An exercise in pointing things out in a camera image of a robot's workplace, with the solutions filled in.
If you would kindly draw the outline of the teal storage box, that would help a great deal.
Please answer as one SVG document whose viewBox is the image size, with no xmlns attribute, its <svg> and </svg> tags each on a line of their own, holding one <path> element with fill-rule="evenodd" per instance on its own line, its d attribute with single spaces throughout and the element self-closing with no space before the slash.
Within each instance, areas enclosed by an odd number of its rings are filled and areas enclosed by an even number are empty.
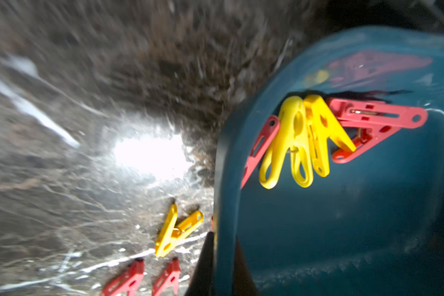
<svg viewBox="0 0 444 296">
<path fill-rule="evenodd" d="M 285 97 L 422 107 L 403 129 L 308 188 L 239 177 Z M 325 37 L 244 101 L 220 134 L 212 294 L 233 295 L 235 247 L 261 296 L 444 296 L 444 35 L 358 27 Z"/>
</svg>

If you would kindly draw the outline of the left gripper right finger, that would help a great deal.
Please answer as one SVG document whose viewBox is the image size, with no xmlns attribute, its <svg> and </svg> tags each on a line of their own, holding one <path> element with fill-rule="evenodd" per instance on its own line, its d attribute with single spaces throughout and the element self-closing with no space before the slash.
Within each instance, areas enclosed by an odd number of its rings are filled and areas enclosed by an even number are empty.
<svg viewBox="0 0 444 296">
<path fill-rule="evenodd" d="M 247 267 L 241 245 L 237 240 L 234 254 L 234 295 L 257 296 L 258 294 Z"/>
</svg>

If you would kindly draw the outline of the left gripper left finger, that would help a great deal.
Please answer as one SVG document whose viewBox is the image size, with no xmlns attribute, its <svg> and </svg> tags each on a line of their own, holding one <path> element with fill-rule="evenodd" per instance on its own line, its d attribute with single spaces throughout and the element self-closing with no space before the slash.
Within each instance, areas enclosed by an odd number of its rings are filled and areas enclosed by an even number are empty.
<svg viewBox="0 0 444 296">
<path fill-rule="evenodd" d="M 185 296 L 211 296 L 213 281 L 214 232 L 208 232 Z"/>
</svg>

